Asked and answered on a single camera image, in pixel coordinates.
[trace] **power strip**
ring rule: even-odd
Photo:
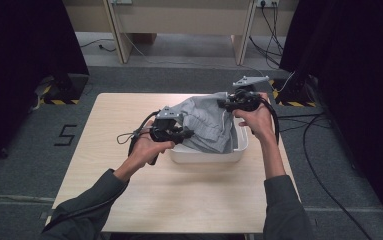
[[[262,1],[265,2],[265,8],[278,7],[278,5],[279,5],[279,0],[257,0],[256,6],[261,8],[262,7]]]

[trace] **gray carpet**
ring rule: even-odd
[[[256,71],[90,67],[90,80],[78,105],[41,105],[23,122],[7,147],[9,156],[0,159],[0,239],[36,239],[45,223],[64,174],[74,153],[92,105],[103,92],[214,93],[232,91],[232,82]],[[287,74],[265,71],[271,78]],[[268,84],[260,86],[270,92]],[[274,105],[278,116],[323,112],[320,106]],[[295,118],[310,121],[312,117]],[[372,239],[383,239],[383,209],[366,179],[352,169],[344,146],[328,119],[307,132],[310,161],[332,195],[360,222]],[[75,135],[70,146],[59,134]],[[281,120],[282,130],[304,123]],[[356,225],[331,200],[316,181],[303,151],[303,128],[282,132],[285,148],[303,205],[317,239],[366,239]],[[9,199],[5,195],[22,196]]]

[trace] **table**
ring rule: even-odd
[[[108,169],[126,159],[129,142],[118,135],[138,128],[151,113],[176,105],[190,94],[103,93],[93,106],[54,208],[90,188]],[[286,172],[290,165],[280,140]],[[260,145],[249,145],[236,163],[178,164],[160,154],[131,178],[113,205],[104,232],[261,233],[266,217]]]
[[[122,63],[128,61],[132,49],[128,33],[183,33],[231,35],[236,63],[242,64],[255,9],[254,0],[134,0],[131,5],[105,4],[114,23]]]

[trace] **wooden table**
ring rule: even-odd
[[[118,135],[139,127],[151,112],[176,105],[189,94],[104,93],[98,96],[54,207],[90,188],[108,169],[126,159],[129,142]],[[292,172],[282,140],[287,173]],[[249,146],[236,163],[178,164],[160,154],[132,178],[113,205],[105,232],[261,233],[266,198],[260,145]]]

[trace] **white bin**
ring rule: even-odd
[[[242,121],[243,119],[241,118],[234,118],[238,147],[237,149],[234,149],[232,153],[203,153],[182,144],[178,144],[173,149],[169,150],[170,158],[176,163],[238,162],[248,146],[247,130],[245,127],[238,126],[238,123]]]

